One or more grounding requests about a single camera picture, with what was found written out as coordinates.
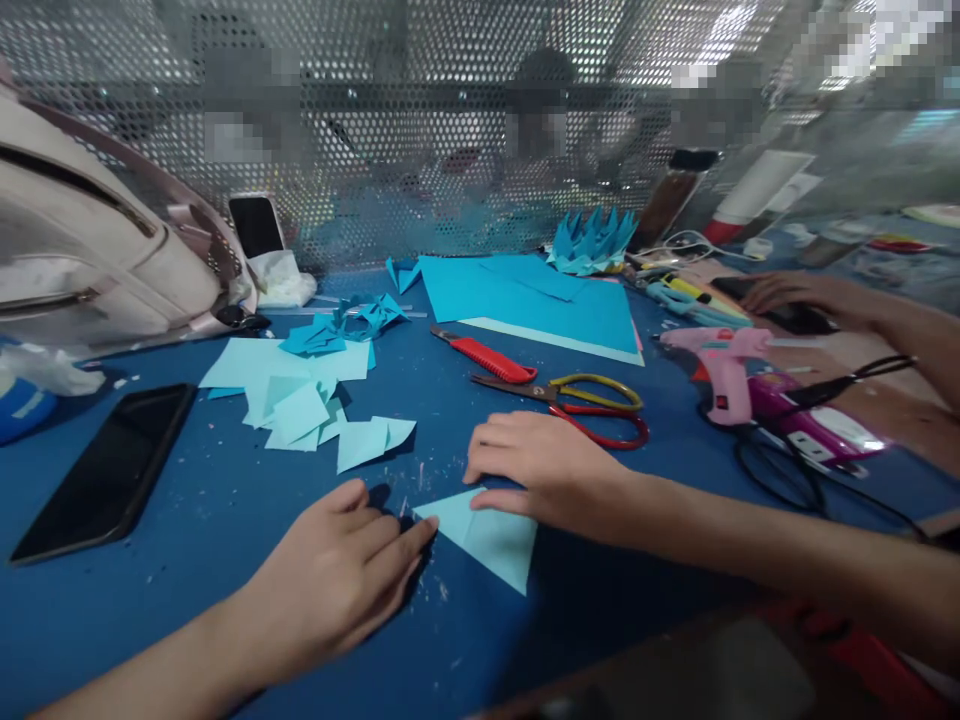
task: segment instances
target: scissors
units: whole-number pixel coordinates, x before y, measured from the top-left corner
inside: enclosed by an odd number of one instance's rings
[[[563,418],[601,447],[609,448],[611,450],[636,450],[637,448],[645,445],[647,440],[650,439],[650,430],[647,428],[647,424],[640,419],[639,416],[637,416],[637,411],[643,407],[643,401],[640,400],[640,396],[626,385],[618,383],[616,380],[603,377],[602,375],[577,373],[575,375],[567,375],[566,377],[557,378],[556,380],[550,380],[545,386],[515,385],[504,382],[499,378],[487,377],[483,375],[473,375],[471,379],[475,383],[480,383],[481,385],[486,385],[487,387],[492,387],[496,390],[503,390],[504,392],[513,393],[514,395],[522,395],[523,397],[533,398],[534,400],[548,403],[550,405],[550,413],[552,415]],[[616,390],[630,402],[629,404],[619,403],[613,400],[607,400],[606,398],[602,398],[599,395],[594,395],[593,393],[586,392],[584,390],[578,390],[575,387],[570,387],[577,382],[595,382],[601,385],[606,385],[607,387]],[[569,395],[577,398],[578,400],[585,400],[586,402],[602,405],[603,407],[591,407],[589,405],[568,405],[567,403],[560,402],[559,398],[561,395]],[[633,440],[613,440],[611,438],[606,438],[591,430],[588,430],[586,427],[570,417],[571,415],[599,415],[601,417],[623,418],[625,420],[629,420],[631,423],[633,423],[633,426],[637,428],[637,436]]]

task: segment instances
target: phone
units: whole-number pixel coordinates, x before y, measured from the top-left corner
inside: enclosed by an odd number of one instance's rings
[[[714,278],[710,284],[731,299],[742,300],[755,282],[741,277],[723,277]],[[807,303],[787,303],[762,317],[794,335],[829,335],[840,330],[833,320]]]
[[[237,226],[240,246],[248,258],[274,250],[283,250],[283,231],[273,199],[267,193],[243,193],[231,196],[227,203]]]
[[[48,560],[129,535],[196,394],[194,385],[171,385],[124,397],[33,521],[10,564]]]

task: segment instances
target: white backpack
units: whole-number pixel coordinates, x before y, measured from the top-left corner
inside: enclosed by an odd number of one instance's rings
[[[0,336],[103,355],[216,335],[230,329],[214,312],[234,280],[256,310],[240,243],[206,201],[99,130],[18,98],[5,70],[0,58]],[[163,190],[172,224],[70,135]]]

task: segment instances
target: red utility knife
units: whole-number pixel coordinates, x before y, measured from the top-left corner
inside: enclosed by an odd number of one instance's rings
[[[491,350],[486,345],[477,342],[473,338],[462,338],[443,330],[439,325],[430,327],[430,332],[441,340],[445,340],[450,345],[468,358],[476,362],[481,367],[489,370],[504,382],[514,385],[528,383],[537,377],[536,368],[528,368],[515,363],[506,355]]]

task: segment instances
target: blue origami crown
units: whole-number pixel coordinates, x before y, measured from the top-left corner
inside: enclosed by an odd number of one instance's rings
[[[627,211],[618,220],[617,208],[603,222],[603,211],[597,208],[588,220],[583,213],[571,220],[570,213],[557,226],[553,249],[547,262],[568,275],[593,275],[623,262],[627,243],[637,229],[633,213]]]

